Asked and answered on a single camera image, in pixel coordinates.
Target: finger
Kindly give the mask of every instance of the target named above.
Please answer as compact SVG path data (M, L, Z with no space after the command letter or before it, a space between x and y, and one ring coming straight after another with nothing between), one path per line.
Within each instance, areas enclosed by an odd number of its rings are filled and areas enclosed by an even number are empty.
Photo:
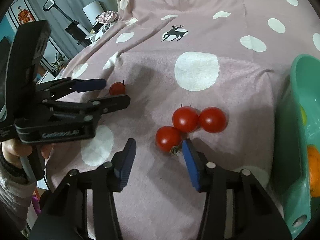
M41 147L41 155L45 159L49 158L51 151L52 151L52 144L45 144Z
M22 144L18 139L10 139L5 145L7 151L18 157L29 156L32 153L32 147L30 145Z

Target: red tomato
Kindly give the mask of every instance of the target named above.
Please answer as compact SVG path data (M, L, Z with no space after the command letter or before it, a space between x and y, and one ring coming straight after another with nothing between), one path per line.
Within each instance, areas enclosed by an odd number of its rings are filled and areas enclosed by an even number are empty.
M156 144L164 152L177 153L181 141L180 132L172 126L161 127L156 133Z
M227 119L224 112L217 107L208 107L199 115L200 126L206 132L222 132L227 126Z
M109 94L111 96L125 94L125 85L121 82L113 83L109 89Z
M192 132L198 127L198 113L190 106L180 107L174 111L172 123L173 126L181 132Z

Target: human hand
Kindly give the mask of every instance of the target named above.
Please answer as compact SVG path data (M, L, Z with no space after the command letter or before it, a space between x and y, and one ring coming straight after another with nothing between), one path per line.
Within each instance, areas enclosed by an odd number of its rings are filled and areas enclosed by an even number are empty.
M52 144L46 144L41 147L41 155L48 159L52 150ZM22 144L18 139L10 139L2 142L2 153L4 159L13 166L22 169L20 157L29 156L32 153L32 146Z

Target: sleeve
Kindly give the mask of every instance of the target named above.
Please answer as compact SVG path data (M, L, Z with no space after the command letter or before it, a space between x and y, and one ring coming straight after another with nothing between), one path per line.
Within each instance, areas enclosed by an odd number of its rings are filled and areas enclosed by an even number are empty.
M0 162L0 201L20 231L26 226L28 207L35 188L36 183L28 183L23 176L12 176Z

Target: deer print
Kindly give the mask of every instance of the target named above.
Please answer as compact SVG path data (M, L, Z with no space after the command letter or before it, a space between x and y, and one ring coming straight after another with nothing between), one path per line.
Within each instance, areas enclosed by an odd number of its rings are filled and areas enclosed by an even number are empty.
M182 37L183 37L183 35L185 35L185 34L188 32L188 31L186 31L186 32L177 32L177 30L178 30L179 28L182 28L182 27L184 27L184 25L180 25L179 27L177 27L177 25L172 26L172 29L169 30L169 31L167 32L167 34L165 34L165 35L163 36L164 40L162 40L162 41L165 41L165 40L166 40L168 37L170 37L171 35L176 35L176 37L175 37L172 41L174 41L175 39L177 39L177 38L179 38L179 37L180 37L180 39L178 39L178 41L181 40Z

